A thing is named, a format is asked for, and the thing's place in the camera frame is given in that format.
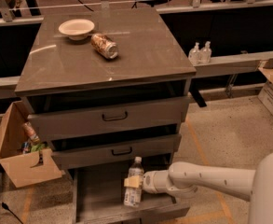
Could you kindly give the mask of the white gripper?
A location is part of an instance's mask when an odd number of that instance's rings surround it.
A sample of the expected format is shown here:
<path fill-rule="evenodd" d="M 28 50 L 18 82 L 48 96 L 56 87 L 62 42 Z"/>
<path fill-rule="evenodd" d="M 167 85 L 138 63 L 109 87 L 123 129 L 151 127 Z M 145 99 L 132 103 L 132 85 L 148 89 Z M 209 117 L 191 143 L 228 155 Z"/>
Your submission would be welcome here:
<path fill-rule="evenodd" d="M 126 188 L 140 188 L 143 183 L 143 190 L 148 193 L 166 193 L 168 190 L 168 171 L 149 171 L 143 175 L 127 177 L 124 180 Z"/>

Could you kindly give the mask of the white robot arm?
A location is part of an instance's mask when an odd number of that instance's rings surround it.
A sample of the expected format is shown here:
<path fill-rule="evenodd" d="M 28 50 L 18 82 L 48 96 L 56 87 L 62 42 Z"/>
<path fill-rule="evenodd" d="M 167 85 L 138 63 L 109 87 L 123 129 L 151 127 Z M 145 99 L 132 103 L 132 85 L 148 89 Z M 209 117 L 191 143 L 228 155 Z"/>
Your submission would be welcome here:
<path fill-rule="evenodd" d="M 248 224 L 273 224 L 273 153 L 254 170 L 177 161 L 166 170 L 131 173 L 124 179 L 126 189 L 178 198 L 191 196 L 198 186 L 249 202 Z"/>

